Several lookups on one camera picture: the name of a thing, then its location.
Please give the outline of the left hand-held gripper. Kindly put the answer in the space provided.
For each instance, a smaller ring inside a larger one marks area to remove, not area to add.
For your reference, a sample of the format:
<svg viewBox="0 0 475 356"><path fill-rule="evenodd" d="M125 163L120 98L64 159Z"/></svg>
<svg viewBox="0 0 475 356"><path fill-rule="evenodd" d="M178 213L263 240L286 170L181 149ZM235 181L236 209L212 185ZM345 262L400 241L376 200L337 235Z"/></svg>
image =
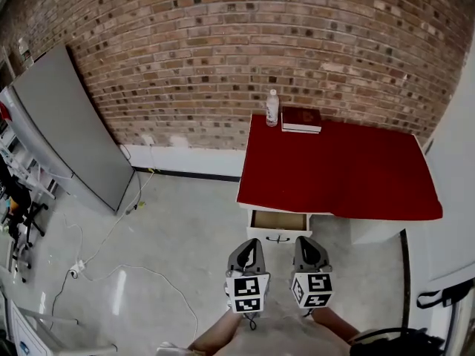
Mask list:
<svg viewBox="0 0 475 356"><path fill-rule="evenodd" d="M235 314L253 314L264 310L271 274L266 264L261 241L257 238L240 244L227 263L225 293Z"/></svg>

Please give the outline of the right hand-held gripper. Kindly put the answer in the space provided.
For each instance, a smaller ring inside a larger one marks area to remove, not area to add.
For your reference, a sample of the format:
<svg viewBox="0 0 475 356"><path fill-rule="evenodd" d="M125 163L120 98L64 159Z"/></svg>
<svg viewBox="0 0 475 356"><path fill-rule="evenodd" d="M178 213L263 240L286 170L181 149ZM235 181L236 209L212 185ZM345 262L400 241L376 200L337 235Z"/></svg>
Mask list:
<svg viewBox="0 0 475 356"><path fill-rule="evenodd" d="M291 292L300 309L328 307L334 295L327 250L310 237L295 240L294 277Z"/></svg>

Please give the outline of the white drawer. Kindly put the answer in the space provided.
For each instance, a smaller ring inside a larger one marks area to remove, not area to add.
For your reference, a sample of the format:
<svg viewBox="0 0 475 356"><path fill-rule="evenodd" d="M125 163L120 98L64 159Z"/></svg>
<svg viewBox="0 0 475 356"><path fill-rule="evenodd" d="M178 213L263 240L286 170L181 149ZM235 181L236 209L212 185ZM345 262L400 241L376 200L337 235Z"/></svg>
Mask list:
<svg viewBox="0 0 475 356"><path fill-rule="evenodd" d="M248 211L247 236L262 243L293 244L298 237L311 237L308 214L279 211Z"/></svg>

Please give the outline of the person's left forearm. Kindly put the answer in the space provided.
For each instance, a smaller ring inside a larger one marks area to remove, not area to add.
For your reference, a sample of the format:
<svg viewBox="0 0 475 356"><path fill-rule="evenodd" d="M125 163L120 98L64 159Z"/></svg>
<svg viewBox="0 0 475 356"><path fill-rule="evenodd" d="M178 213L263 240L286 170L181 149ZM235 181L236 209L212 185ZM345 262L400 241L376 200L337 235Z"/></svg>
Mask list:
<svg viewBox="0 0 475 356"><path fill-rule="evenodd" d="M215 355L231 342L242 320L242 314L228 310L214 325L194 340L188 350L205 356Z"/></svg>

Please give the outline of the person's right forearm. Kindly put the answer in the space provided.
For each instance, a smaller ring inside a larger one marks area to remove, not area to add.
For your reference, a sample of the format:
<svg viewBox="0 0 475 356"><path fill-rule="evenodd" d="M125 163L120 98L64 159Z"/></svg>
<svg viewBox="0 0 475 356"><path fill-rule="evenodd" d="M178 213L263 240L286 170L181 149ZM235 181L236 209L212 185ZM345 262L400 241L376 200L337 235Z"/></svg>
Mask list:
<svg viewBox="0 0 475 356"><path fill-rule="evenodd" d="M310 316L317 324L328 328L347 343L360 333L358 329L328 307L313 310Z"/></svg>

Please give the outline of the person's light shirt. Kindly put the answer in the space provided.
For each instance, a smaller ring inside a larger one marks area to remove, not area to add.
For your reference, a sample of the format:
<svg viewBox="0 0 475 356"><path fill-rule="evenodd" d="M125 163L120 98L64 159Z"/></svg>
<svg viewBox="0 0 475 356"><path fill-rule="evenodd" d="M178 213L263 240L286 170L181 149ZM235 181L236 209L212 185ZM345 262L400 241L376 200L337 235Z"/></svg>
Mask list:
<svg viewBox="0 0 475 356"><path fill-rule="evenodd" d="M155 356L205 356L188 347L164 342ZM213 356L350 356L350 344L314 320L286 316L264 318L255 330L240 323L231 342Z"/></svg>

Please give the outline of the black bag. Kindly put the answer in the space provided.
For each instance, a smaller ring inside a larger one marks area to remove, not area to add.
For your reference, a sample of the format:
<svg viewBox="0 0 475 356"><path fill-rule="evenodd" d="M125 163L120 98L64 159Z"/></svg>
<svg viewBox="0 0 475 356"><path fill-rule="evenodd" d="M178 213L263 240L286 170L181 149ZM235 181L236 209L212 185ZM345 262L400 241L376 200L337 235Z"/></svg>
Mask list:
<svg viewBox="0 0 475 356"><path fill-rule="evenodd" d="M443 356L445 340L426 328L393 327L360 334L350 341L350 356Z"/></svg>

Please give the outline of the dark red book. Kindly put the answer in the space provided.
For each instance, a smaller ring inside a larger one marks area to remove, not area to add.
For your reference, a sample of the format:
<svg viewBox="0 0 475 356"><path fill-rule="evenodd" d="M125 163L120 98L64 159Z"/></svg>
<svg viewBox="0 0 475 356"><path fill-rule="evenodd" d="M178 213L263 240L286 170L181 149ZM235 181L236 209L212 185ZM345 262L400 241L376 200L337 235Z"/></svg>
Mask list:
<svg viewBox="0 0 475 356"><path fill-rule="evenodd" d="M281 109L281 130L293 133L319 134L321 113L314 108L284 106Z"/></svg>

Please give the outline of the clear plastic bottle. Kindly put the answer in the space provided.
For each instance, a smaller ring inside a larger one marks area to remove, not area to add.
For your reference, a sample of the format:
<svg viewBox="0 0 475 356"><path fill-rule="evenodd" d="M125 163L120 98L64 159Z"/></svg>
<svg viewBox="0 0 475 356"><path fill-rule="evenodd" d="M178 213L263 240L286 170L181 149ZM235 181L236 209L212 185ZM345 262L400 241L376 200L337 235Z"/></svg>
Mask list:
<svg viewBox="0 0 475 356"><path fill-rule="evenodd" d="M271 89L266 98L266 124L269 127L275 127L278 123L279 104L277 91Z"/></svg>

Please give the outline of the black office chair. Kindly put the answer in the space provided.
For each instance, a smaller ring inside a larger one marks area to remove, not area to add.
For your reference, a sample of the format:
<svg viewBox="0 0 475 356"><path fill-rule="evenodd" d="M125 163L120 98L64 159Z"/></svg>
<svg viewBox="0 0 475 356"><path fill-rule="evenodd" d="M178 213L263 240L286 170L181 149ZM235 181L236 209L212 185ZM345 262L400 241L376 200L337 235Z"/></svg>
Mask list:
<svg viewBox="0 0 475 356"><path fill-rule="evenodd" d="M48 206L33 200L31 190L11 174L0 156L0 232L9 236L5 268L8 272L14 271L24 284L32 269L32 230L36 229L38 235L45 236L44 230L36 223L36 217L46 210Z"/></svg>

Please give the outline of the small white bottle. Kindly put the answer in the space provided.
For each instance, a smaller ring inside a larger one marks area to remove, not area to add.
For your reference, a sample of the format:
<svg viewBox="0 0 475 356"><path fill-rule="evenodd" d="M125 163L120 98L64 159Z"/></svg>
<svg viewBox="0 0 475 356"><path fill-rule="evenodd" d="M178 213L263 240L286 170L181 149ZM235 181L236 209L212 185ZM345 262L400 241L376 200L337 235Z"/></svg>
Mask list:
<svg viewBox="0 0 475 356"><path fill-rule="evenodd" d="M29 45L23 38L19 39L19 52L20 52L23 63L27 67L30 67L34 63L34 61L31 56Z"/></svg>

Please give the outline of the white metal frame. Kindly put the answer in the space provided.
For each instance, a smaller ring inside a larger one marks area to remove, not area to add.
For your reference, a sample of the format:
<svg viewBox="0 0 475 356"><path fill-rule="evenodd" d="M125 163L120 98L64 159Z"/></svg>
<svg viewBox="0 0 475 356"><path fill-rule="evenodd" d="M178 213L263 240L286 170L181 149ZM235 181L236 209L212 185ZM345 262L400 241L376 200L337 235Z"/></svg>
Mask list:
<svg viewBox="0 0 475 356"><path fill-rule="evenodd" d="M2 281L0 281L0 296L4 298L4 307L7 310L4 317L17 356L106 356L118 352L117 346L113 343L69 346L53 333L51 326L82 328L83 323L77 318L40 313L17 306L5 294Z"/></svg>

